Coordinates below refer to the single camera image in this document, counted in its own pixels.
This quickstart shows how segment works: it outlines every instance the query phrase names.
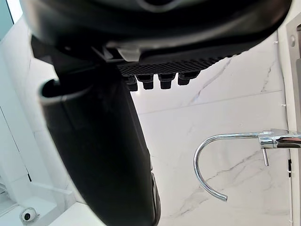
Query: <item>camera lens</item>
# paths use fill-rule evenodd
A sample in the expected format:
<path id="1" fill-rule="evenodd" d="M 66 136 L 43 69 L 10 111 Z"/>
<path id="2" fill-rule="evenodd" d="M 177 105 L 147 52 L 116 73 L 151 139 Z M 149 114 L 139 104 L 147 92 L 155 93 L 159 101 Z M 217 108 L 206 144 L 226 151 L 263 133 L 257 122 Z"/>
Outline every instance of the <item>camera lens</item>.
<path id="1" fill-rule="evenodd" d="M 29 214 L 29 213 L 26 213 L 26 214 L 24 215 L 24 219 L 25 219 L 25 220 L 29 220 L 29 219 L 30 219 L 30 214 Z"/>

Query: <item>faucet lever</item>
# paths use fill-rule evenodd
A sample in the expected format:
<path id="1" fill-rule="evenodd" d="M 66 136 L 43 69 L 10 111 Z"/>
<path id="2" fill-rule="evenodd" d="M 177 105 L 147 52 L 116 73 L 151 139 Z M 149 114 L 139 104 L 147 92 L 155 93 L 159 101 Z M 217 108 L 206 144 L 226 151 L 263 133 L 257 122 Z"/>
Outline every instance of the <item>faucet lever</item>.
<path id="1" fill-rule="evenodd" d="M 269 166 L 267 150 L 265 148 L 262 148 L 262 153 L 263 153 L 263 159 L 264 159 L 265 166 Z"/>

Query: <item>marble wall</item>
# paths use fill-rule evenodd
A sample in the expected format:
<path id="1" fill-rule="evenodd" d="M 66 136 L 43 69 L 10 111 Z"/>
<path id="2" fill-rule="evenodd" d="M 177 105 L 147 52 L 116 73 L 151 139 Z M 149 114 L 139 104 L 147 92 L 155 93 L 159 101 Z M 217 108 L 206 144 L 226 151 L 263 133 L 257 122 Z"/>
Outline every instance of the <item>marble wall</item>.
<path id="1" fill-rule="evenodd" d="M 54 184 L 74 189 L 37 103 L 38 86 L 55 74 L 32 57 L 29 35 L 21 19 L 0 51 Z M 188 86 L 174 80 L 171 89 L 161 90 L 156 79 L 153 90 L 139 84 L 132 93 L 161 198 L 159 226 L 289 225 L 287 150 L 268 150 L 270 167 L 265 167 L 256 139 L 208 146 L 200 157 L 201 171 L 209 185 L 229 196 L 227 203 L 202 189 L 192 165 L 195 149 L 209 136 L 287 128 L 276 40 L 273 34 L 250 51 L 216 63 Z"/>

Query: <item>chrome pipe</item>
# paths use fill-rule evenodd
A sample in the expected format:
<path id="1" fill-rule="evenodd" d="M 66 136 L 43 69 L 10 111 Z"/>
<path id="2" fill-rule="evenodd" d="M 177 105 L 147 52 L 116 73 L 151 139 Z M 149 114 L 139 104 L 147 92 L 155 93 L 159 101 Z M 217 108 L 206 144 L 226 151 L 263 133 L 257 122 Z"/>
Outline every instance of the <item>chrome pipe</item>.
<path id="1" fill-rule="evenodd" d="M 201 145 L 197 148 L 194 158 L 193 158 L 193 167 L 195 174 L 201 183 L 202 187 L 208 191 L 215 198 L 218 198 L 224 202 L 228 200 L 227 195 L 219 193 L 210 187 L 204 178 L 201 175 L 199 169 L 199 157 L 202 150 L 211 142 L 216 140 L 226 140 L 226 139 L 252 139 L 258 138 L 259 143 L 261 145 L 263 158 L 265 165 L 269 165 L 268 156 L 266 153 L 266 149 L 274 149 L 274 148 L 301 148 L 301 133 L 292 132 L 283 129 L 271 129 L 269 131 L 264 132 L 255 132 L 255 133 L 232 133 L 232 134 L 220 134 L 207 138 Z"/>

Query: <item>white security camera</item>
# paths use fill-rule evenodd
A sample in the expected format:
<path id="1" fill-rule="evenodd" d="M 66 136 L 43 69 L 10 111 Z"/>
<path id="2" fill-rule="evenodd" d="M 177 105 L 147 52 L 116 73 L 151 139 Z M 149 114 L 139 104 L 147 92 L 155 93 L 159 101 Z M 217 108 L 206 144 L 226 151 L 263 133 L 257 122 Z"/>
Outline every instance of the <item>white security camera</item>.
<path id="1" fill-rule="evenodd" d="M 32 223 L 37 218 L 38 218 L 38 214 L 37 214 L 36 210 L 32 207 L 28 207 L 20 213 L 20 219 L 21 219 L 22 223 L 25 225 L 28 223 Z"/>

